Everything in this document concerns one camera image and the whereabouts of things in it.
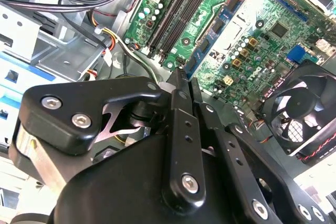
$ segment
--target computer fan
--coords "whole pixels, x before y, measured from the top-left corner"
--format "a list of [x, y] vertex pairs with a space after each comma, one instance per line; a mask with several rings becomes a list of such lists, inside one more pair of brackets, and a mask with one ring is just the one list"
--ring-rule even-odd
[[306, 60], [265, 101], [261, 114], [280, 146], [305, 163], [336, 150], [336, 77]]

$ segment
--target black mechanical bracket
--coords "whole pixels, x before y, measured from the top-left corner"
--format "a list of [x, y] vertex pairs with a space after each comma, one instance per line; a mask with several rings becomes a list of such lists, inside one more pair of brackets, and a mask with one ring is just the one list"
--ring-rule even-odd
[[[39, 153], [51, 167], [63, 165], [55, 169], [62, 191], [55, 224], [105, 223], [132, 201], [132, 212], [146, 223], [328, 223], [241, 125], [222, 126], [196, 79], [176, 69], [167, 82], [169, 91], [139, 77], [38, 86], [24, 94], [15, 136], [26, 141], [13, 143], [21, 154], [35, 153], [39, 173], [45, 172]], [[107, 106], [112, 115], [104, 123]], [[75, 174], [69, 169], [67, 161], [87, 161], [101, 133], [138, 126], [151, 126], [151, 135], [93, 166], [77, 164]], [[54, 182], [50, 174], [42, 177]], [[233, 215], [222, 215], [228, 211]], [[123, 218], [139, 223], [139, 216]]]

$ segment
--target screw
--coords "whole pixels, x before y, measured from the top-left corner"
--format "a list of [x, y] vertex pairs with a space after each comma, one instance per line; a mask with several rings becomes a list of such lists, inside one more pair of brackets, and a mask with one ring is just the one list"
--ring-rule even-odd
[[72, 117], [72, 123], [82, 129], [86, 129], [91, 126], [91, 119], [84, 114], [76, 114]]
[[182, 185], [191, 194], [195, 194], [198, 192], [198, 183], [193, 176], [184, 175], [182, 177]]
[[253, 206], [254, 211], [257, 213], [257, 215], [261, 217], [261, 219], [263, 220], [268, 219], [268, 212], [267, 212], [266, 207], [263, 204], [261, 204], [259, 201], [254, 199], [252, 201], [252, 206]]
[[243, 131], [241, 130], [241, 128], [240, 128], [238, 125], [235, 126], [235, 129], [236, 129], [236, 131], [238, 131], [240, 134], [243, 133]]
[[56, 110], [62, 107], [62, 102], [56, 97], [44, 97], [41, 103], [43, 107], [50, 110]]
[[299, 209], [301, 214], [307, 219], [307, 220], [311, 220], [311, 215], [309, 213], [309, 211], [302, 205], [299, 205]]
[[214, 112], [214, 109], [210, 105], [207, 105], [206, 109], [209, 110], [211, 113]]
[[150, 89], [152, 89], [152, 90], [156, 90], [156, 86], [155, 86], [154, 84], [152, 84], [151, 82], [149, 82], [149, 83], [147, 84], [147, 86], [148, 86]]
[[320, 219], [320, 221], [325, 221], [323, 215], [316, 207], [311, 207], [311, 209], [313, 209], [314, 214], [316, 215], [317, 218]]

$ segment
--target black ram slot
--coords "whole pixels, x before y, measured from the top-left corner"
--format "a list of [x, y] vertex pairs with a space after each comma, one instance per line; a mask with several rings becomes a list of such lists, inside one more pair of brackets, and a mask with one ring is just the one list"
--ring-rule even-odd
[[167, 8], [167, 12], [164, 16], [164, 19], [157, 25], [156, 31], [151, 35], [148, 46], [155, 50], [158, 43], [161, 41], [162, 36], [165, 34], [167, 28], [171, 24], [174, 15], [176, 12], [180, 9], [181, 5], [183, 4], [185, 0], [172, 0], [170, 5]]
[[164, 43], [161, 47], [161, 52], [166, 54], [172, 50], [175, 43], [181, 36], [182, 32], [185, 30], [189, 24], [191, 18], [194, 16], [198, 7], [203, 0], [189, 0], [182, 11], [181, 17], [176, 21], [175, 26], [171, 29], [171, 33], [164, 38]]

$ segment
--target metal bracket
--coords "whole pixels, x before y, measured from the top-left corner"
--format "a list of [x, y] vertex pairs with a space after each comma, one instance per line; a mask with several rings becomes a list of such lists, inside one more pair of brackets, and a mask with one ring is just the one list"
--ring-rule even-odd
[[318, 215], [314, 213], [313, 209], [320, 209], [319, 206], [245, 129], [231, 124], [226, 131], [237, 138], [253, 175], [264, 180], [272, 191], [273, 206], [283, 223], [323, 223], [322, 219], [328, 219], [322, 210], [318, 210]]

